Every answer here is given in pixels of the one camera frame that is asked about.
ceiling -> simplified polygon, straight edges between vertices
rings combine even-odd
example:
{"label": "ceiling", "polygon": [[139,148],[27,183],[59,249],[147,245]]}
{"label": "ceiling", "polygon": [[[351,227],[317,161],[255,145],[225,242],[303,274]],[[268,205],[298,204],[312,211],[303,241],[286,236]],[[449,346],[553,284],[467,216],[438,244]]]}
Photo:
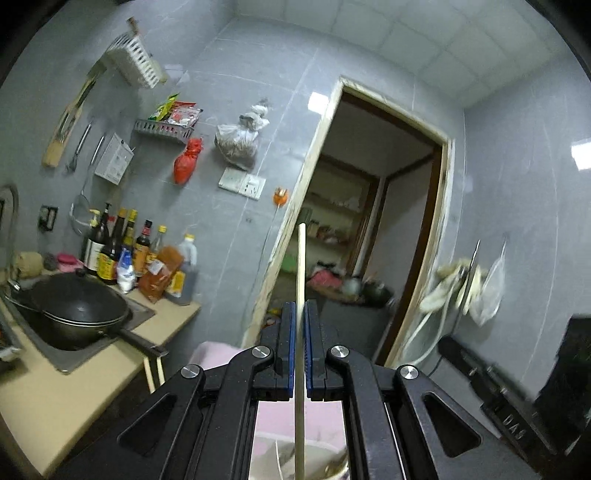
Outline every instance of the ceiling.
{"label": "ceiling", "polygon": [[467,108],[568,47],[525,0],[238,0],[379,53]]}

wok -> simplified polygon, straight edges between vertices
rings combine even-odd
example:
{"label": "wok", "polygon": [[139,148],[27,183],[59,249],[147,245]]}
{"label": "wok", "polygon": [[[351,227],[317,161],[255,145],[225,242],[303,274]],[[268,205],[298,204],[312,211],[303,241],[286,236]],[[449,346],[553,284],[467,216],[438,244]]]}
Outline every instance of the wok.
{"label": "wok", "polygon": [[131,317],[125,299],[84,270],[46,277],[27,293],[25,308],[43,314],[72,348],[85,348],[103,336],[118,337],[150,358],[168,351],[124,328]]}

wooden door frame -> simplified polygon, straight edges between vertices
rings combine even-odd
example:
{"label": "wooden door frame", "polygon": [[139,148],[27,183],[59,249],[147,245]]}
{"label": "wooden door frame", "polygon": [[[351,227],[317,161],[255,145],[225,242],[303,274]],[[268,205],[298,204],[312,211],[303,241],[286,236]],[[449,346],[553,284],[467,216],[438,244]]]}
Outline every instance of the wooden door frame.
{"label": "wooden door frame", "polygon": [[242,338],[242,347],[249,348],[256,345],[259,334],[262,328],[263,319],[267,306],[271,298],[277,275],[283,261],[283,256],[287,250],[287,245],[291,238],[291,232],[296,225],[296,219],[303,203],[310,179],[314,173],[314,168],[320,151],[326,140],[330,124],[335,116],[336,108],[341,100],[343,93],[350,94],[360,100],[363,100],[378,109],[386,112],[399,120],[402,120],[411,127],[419,130],[425,136],[429,137],[436,144],[441,145],[441,168],[439,177],[437,179],[437,197],[434,207],[433,220],[428,227],[428,241],[425,249],[425,254],[420,262],[418,269],[417,283],[413,288],[412,295],[408,302],[408,310],[404,319],[398,329],[398,334],[393,342],[393,347],[389,352],[385,365],[387,367],[394,366],[394,360],[397,354],[397,348],[400,348],[402,338],[409,330],[417,312],[418,302],[420,301],[423,292],[427,288],[429,278],[434,274],[434,262],[439,247],[439,240],[443,231],[443,226],[447,218],[447,211],[449,210],[449,199],[451,197],[452,183],[448,181],[451,176],[453,167],[453,139],[444,132],[429,124],[413,112],[410,112],[398,105],[389,98],[377,93],[364,85],[355,82],[354,80],[345,77],[339,78],[330,95],[327,108],[320,118],[320,122],[316,128],[316,133],[312,140],[311,146],[307,152],[304,165],[300,171],[300,176],[295,184],[291,201],[288,202],[287,211],[283,218],[277,240],[271,252],[267,268],[265,269],[265,277],[262,282],[261,289],[256,298],[256,302],[252,311],[251,323],[246,329]]}

red bag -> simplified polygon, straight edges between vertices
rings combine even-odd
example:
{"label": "red bag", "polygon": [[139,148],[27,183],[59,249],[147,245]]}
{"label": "red bag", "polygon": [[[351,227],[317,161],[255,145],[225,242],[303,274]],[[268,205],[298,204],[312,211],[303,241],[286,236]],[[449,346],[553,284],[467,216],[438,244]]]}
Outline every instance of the red bag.
{"label": "red bag", "polygon": [[173,176],[174,182],[184,185],[187,183],[195,167],[197,156],[201,153],[203,141],[200,138],[189,138],[187,148],[174,161]]}

electrical outlet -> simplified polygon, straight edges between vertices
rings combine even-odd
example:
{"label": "electrical outlet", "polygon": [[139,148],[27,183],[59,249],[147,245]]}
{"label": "electrical outlet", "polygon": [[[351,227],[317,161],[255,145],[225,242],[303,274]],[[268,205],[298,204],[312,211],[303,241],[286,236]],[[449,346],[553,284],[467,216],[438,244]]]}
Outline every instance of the electrical outlet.
{"label": "electrical outlet", "polygon": [[265,179],[251,175],[235,168],[226,168],[222,178],[217,184],[220,188],[239,193],[254,200],[261,198],[261,192],[265,186]]}
{"label": "electrical outlet", "polygon": [[230,192],[239,193],[245,180],[246,172],[228,167],[217,185]]}
{"label": "electrical outlet", "polygon": [[261,198],[261,192],[265,186],[265,182],[265,179],[248,174],[246,175],[245,182],[238,193],[245,197],[258,200]]}

